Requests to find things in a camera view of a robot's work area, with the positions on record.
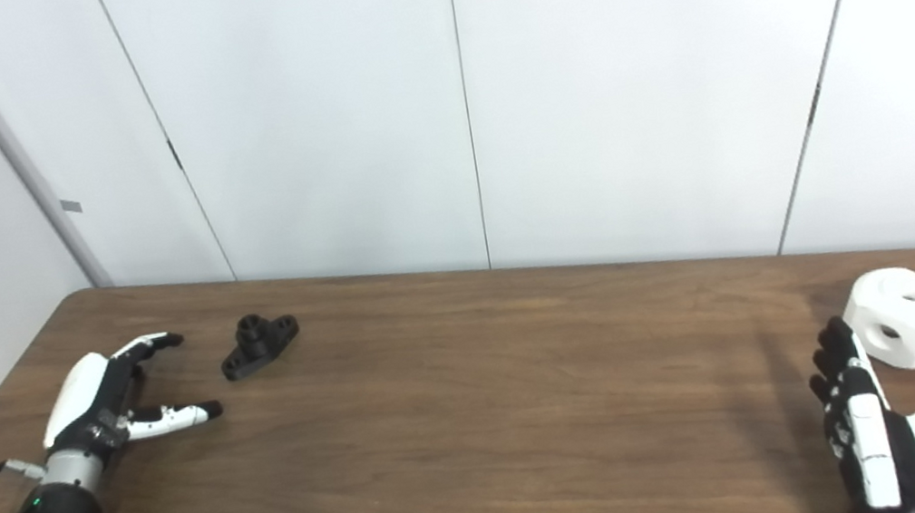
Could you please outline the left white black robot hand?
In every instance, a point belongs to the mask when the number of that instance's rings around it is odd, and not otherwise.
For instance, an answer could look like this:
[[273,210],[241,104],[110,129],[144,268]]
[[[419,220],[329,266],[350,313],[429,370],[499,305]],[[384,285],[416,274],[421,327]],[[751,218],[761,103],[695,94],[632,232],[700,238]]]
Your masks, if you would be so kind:
[[181,343],[179,334],[158,332],[134,338],[109,357],[98,352],[81,357],[56,396],[43,439],[47,454],[71,450],[106,462],[128,442],[166,436],[222,416],[222,404],[216,401],[132,407],[130,391],[143,375],[144,362]]

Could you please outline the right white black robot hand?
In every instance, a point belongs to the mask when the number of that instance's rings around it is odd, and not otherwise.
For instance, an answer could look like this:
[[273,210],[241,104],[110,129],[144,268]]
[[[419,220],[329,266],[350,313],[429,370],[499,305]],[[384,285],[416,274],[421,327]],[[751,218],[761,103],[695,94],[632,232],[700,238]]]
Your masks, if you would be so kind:
[[893,410],[861,339],[833,315],[818,334],[810,390],[823,408],[847,513],[915,513],[915,413]]

